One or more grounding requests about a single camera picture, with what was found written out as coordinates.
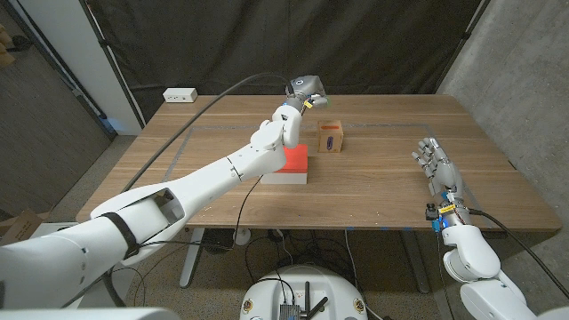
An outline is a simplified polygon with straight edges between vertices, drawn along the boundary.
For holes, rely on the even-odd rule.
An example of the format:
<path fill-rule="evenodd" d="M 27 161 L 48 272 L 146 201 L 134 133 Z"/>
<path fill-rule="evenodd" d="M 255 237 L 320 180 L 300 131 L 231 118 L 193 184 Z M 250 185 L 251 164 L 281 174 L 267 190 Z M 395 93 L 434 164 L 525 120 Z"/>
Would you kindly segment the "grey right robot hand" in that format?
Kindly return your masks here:
<path fill-rule="evenodd" d="M 436 201 L 428 205 L 428 219 L 438 219 L 443 228 L 471 224 L 459 169 L 434 137 L 426 137 L 418 144 L 418 152 L 412 152 L 412 157 L 428 178 L 429 192 Z"/>

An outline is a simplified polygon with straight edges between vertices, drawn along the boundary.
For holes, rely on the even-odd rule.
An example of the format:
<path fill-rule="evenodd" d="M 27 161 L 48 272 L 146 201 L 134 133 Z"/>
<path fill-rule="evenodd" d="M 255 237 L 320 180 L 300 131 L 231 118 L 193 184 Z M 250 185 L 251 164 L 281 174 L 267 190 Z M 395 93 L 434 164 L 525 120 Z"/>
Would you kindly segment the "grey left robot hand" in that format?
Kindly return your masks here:
<path fill-rule="evenodd" d="M 301 112 L 305 108 L 324 108 L 329 105 L 319 76 L 299 76 L 286 89 L 285 104 Z"/>

